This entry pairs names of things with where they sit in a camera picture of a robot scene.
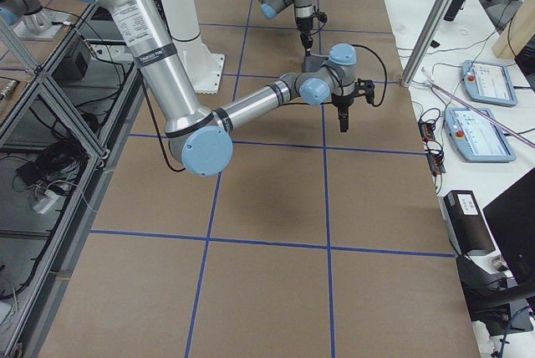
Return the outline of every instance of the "black box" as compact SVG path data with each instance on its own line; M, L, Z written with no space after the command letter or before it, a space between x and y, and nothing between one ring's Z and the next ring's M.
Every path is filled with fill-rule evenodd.
M451 191L444 197L444 204L459 245L458 252L483 256L496 250L472 191Z

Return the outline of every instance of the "white table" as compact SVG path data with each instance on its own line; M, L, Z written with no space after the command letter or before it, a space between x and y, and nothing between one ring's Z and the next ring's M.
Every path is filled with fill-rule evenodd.
M425 20L431 10L435 0L385 0L390 23L395 34L401 63L405 66L410 49L415 45ZM461 78L461 69L435 63L445 63L450 65L462 65L466 59L474 59L500 62L503 64L514 64L512 60L497 59L492 52L492 45L498 38L494 32L494 26L488 19L485 11L478 0L466 0L466 5L461 10L453 22L442 21L434 40L440 46L437 49L430 48L425 56L415 82L426 82L429 75L433 73L434 81L442 88L453 91ZM481 42L469 49L453 50L436 53L437 50L458 49L471 46L475 42L491 37L487 42ZM529 86L522 75L520 69L513 65L509 67L512 82L515 86ZM513 130L526 130L535 127L535 94L530 89L516 89L518 105L512 108L495 105L485 105L469 101L464 91L463 85L457 88L456 95L468 101L475 107L487 107L492 110L496 119ZM423 105L427 110L431 107L444 110L442 104L435 95L431 93L429 87L416 83L410 87L410 94L413 101ZM420 116L420 110L415 106L416 116ZM429 114L425 118L436 117L436 114ZM442 187L439 197L446 195L452 189L468 189L474 191L480 207L485 207L501 192L510 187L521 176L535 167L535 150L524 145L511 137L508 141L517 155L517 159L511 163L467 163L464 162L455 147L448 139L445 130L441 130L441 120L436 128L436 137L444 146L446 174L442 176ZM530 140L535 140L535 131L526 134ZM496 271L491 266L491 258L497 253L486 257L474 258L483 268L489 272ZM493 338L495 345L499 344L499 338ZM507 345L504 356L507 358L533 358L535 354L535 332L509 335L507 340L511 344Z

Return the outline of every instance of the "label sticker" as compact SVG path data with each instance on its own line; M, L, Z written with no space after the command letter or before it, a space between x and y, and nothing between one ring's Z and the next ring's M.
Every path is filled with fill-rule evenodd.
M120 9L113 14L113 19L128 47L152 38L137 5Z
M477 216L476 203L470 194L460 193L457 197L459 197L459 203L461 204L462 211L465 215Z

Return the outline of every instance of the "black monitor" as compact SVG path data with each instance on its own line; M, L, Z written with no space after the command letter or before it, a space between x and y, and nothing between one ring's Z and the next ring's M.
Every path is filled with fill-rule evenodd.
M522 289L535 289L535 168L490 202L483 213ZM535 309L535 292L525 294Z

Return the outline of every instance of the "brown paper tabletop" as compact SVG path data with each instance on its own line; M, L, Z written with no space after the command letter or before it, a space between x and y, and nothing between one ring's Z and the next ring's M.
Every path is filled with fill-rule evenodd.
M40 356L479 356L383 0L314 0L315 38L380 53L379 109L284 106L232 134L219 176L165 166L145 105ZM196 0L204 43L227 56L212 108L303 55L289 8ZM382 69L358 50L357 76Z

